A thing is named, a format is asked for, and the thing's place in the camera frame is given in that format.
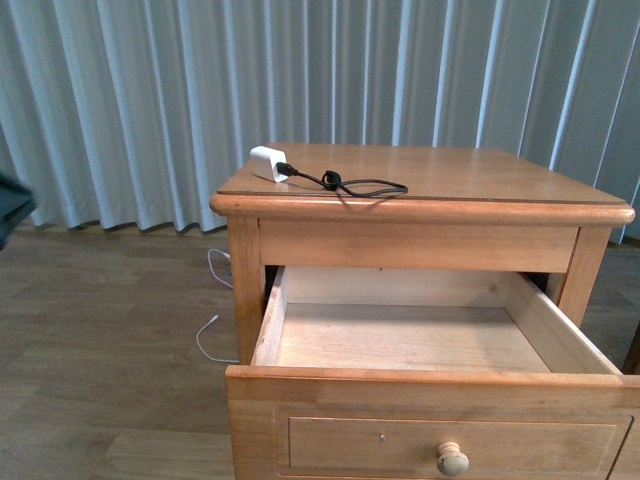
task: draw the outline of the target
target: black cable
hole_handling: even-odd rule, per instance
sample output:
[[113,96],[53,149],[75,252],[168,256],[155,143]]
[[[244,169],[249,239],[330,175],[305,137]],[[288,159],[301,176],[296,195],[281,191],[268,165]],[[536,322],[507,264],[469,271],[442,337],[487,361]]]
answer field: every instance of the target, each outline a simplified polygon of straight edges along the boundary
[[[322,176],[322,180],[319,180],[316,177],[313,177],[311,175],[298,171],[288,163],[278,162],[276,163],[276,169],[278,170],[278,173],[281,175],[286,175],[288,177],[306,178],[307,180],[311,180],[312,182],[317,183],[318,185],[320,185],[326,190],[335,192],[338,189],[340,189],[345,193],[347,193],[348,195],[351,195],[352,197],[360,197],[360,198],[373,198],[373,197],[380,197],[380,196],[390,197],[395,195],[402,195],[409,191],[409,188],[406,185],[390,182],[389,180],[378,180],[376,178],[347,180],[346,182],[343,182],[342,178],[340,177],[340,174],[332,170],[327,170],[326,172],[324,172],[324,175]],[[383,188],[381,190],[376,190],[374,192],[358,193],[358,192],[354,192],[353,190],[347,187],[347,185],[360,185],[360,184],[387,185],[391,188]]]

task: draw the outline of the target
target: drawer knob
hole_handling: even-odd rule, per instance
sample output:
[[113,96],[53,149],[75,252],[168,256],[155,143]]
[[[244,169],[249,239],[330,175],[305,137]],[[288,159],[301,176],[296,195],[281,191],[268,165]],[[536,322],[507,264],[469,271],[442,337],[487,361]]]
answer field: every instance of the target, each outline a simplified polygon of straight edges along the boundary
[[469,459],[456,442],[440,444],[438,455],[438,470],[447,477],[457,477],[469,469]]

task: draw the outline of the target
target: charger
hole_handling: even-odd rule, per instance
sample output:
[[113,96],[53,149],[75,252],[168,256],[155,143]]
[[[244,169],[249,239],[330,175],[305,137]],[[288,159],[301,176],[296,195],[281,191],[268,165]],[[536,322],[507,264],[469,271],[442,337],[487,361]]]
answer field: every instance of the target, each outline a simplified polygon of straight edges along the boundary
[[287,163],[287,157],[283,151],[269,147],[255,147],[250,152],[250,162],[253,165],[253,173],[258,177],[266,178],[272,182],[284,182],[288,175],[278,172],[278,163]]

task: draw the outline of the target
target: drawer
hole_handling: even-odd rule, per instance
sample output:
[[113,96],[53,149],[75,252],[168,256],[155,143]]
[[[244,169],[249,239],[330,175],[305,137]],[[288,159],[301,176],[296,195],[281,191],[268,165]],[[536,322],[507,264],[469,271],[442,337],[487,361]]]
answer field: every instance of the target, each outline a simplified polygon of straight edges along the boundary
[[227,382],[238,480],[447,478],[445,442],[468,458],[458,478],[615,478],[640,407],[509,272],[281,268]]

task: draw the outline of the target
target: white cord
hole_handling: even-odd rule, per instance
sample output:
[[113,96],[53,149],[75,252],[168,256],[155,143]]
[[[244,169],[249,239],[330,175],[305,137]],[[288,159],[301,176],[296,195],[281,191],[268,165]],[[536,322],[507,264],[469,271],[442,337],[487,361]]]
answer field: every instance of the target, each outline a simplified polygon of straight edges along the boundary
[[231,290],[233,290],[233,285],[231,285],[229,282],[225,282],[224,280],[222,280],[218,275],[216,275],[216,272],[213,270],[213,264],[211,263],[211,252],[216,252],[216,253],[219,253],[220,255],[224,255],[227,258],[227,260],[231,260],[231,255],[229,255],[227,252],[223,252],[222,250],[218,250],[217,248],[212,248],[207,252],[207,261],[209,262],[209,270],[211,271],[211,275],[213,275],[213,278],[215,278],[221,284],[226,285]]
[[[218,277],[218,275],[216,275],[216,272],[213,270],[213,264],[211,263],[211,252],[219,253],[220,255],[223,255],[224,257],[226,257],[227,260],[231,260],[231,255],[229,255],[227,252],[223,252],[222,250],[218,250],[217,248],[212,248],[207,252],[207,261],[209,262],[209,270],[211,271],[211,275],[213,275],[213,278],[215,278],[217,281],[219,281],[223,285],[226,285],[227,287],[229,287],[230,289],[233,290],[233,285],[231,285],[230,283],[225,282],[224,280],[222,280],[220,277]],[[200,343],[200,334],[202,332],[204,332],[204,330],[209,325],[211,325],[213,322],[215,322],[217,319],[218,319],[218,315],[214,315],[213,318],[211,320],[209,320],[206,323],[206,325],[204,325],[200,330],[198,330],[198,333],[196,333],[196,343],[198,344],[198,348],[200,349],[202,354],[205,357],[207,357],[209,360],[211,360],[212,362],[240,363],[238,360],[230,360],[230,359],[227,359],[227,358],[215,358],[215,357],[212,357],[211,355],[209,355],[207,352],[204,351],[204,348],[202,348],[202,344]]]
[[226,358],[215,358],[212,357],[211,355],[209,355],[207,352],[204,351],[204,348],[202,348],[202,344],[200,343],[200,334],[202,332],[204,332],[204,329],[207,328],[209,325],[211,325],[213,322],[215,322],[218,319],[218,315],[214,315],[213,318],[211,320],[209,320],[207,322],[207,324],[202,327],[200,330],[198,330],[198,333],[196,333],[196,343],[198,344],[198,348],[200,349],[200,351],[202,352],[202,354],[207,357],[209,360],[211,360],[212,362],[220,362],[220,363],[240,363],[238,362],[238,360],[229,360]]

